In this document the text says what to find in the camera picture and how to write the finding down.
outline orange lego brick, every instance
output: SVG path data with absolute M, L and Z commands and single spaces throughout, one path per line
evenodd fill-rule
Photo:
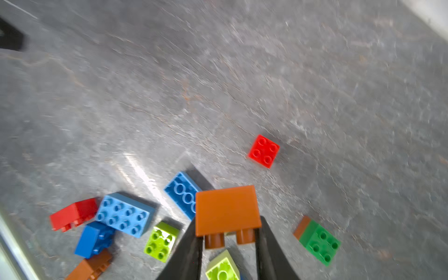
M 110 265 L 112 255 L 103 249 L 90 259 L 83 259 L 65 280 L 96 280 Z
M 311 219 L 308 216 L 303 216 L 302 221 L 297 226 L 296 231 L 294 232 L 294 236 L 300 240 L 300 237 L 305 232 L 306 227 L 310 223 Z
M 196 236 L 206 236 L 206 248 L 224 246 L 228 232 L 237 233 L 238 244 L 255 242 L 253 229 L 260 227 L 253 185 L 196 193 Z

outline blue lego brick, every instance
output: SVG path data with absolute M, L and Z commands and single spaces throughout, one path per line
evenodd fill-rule
M 91 258 L 98 255 L 104 248 L 112 244 L 115 229 L 100 222 L 91 222 L 86 225 L 75 249 L 75 254 Z
M 185 172 L 179 172 L 164 190 L 190 220 L 196 216 L 196 193 L 201 189 Z
M 148 229 L 154 212 L 151 206 L 113 193 L 103 198 L 95 219 L 138 238 Z

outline toy building block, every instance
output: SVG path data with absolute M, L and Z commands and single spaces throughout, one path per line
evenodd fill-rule
M 279 145 L 275 144 L 266 137 L 259 135 L 255 139 L 254 145 L 247 156 L 264 167 L 271 168 L 279 149 Z
M 97 221 L 86 225 L 75 249 L 75 254 L 85 258 L 98 255 L 112 244 L 115 229 Z
M 158 223 L 152 230 L 145 247 L 145 253 L 165 263 L 168 260 L 177 235 L 179 235 L 177 228 L 164 222 Z
M 207 265 L 208 280 L 241 280 L 240 271 L 228 250 L 225 250 Z
M 54 231 L 62 229 L 66 232 L 95 217 L 98 211 L 95 198 L 90 198 L 70 204 L 64 209 L 50 215 L 50 222 Z
M 254 229 L 260 227 L 253 185 L 196 194 L 196 236 L 205 236 L 206 249 L 224 247 L 228 232 L 236 232 L 240 245 L 255 242 Z
M 185 172 L 179 172 L 164 189 L 190 220 L 196 215 L 196 193 L 201 189 Z
M 140 237 L 148 229 L 155 210 L 119 193 L 106 195 L 96 220 L 114 229 Z
M 110 265 L 112 255 L 104 249 L 90 259 L 82 260 L 65 280 L 96 280 Z
M 294 236 L 326 266 L 330 265 L 340 246 L 339 240 L 307 216 L 303 216 Z

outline black object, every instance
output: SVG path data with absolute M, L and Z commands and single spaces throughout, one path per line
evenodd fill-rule
M 266 219 L 255 230 L 258 280 L 300 280 L 290 266 Z M 203 237 L 196 237 L 196 222 L 177 245 L 168 264 L 156 280 L 199 280 L 201 277 Z
M 25 35 L 0 18 L 0 48 L 20 51 L 23 48 Z
M 157 280 L 199 280 L 203 240 L 203 237 L 196 237 L 194 218 Z

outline marble surface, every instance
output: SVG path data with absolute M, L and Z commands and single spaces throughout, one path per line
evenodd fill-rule
M 180 170 L 255 185 L 303 280 L 446 278 L 448 47 L 400 2 L 0 0 L 0 16 L 28 35 L 0 50 L 0 203 L 48 279 L 81 261 L 82 227 L 48 221 L 75 201 L 127 192 L 184 231 L 162 191 Z M 258 134 L 281 146 L 271 169 L 246 158 Z M 331 266 L 293 237 L 302 215 L 341 240 Z M 148 238 L 118 233 L 102 279 L 155 279 Z M 257 279 L 254 246 L 226 245 Z

